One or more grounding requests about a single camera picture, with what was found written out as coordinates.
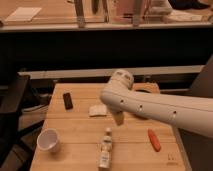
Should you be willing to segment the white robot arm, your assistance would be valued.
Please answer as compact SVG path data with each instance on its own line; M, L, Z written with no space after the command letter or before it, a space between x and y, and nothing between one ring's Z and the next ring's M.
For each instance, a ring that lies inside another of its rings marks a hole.
M133 75L118 69L100 93L100 100L117 116L129 112L213 138L213 99L144 93L132 89Z

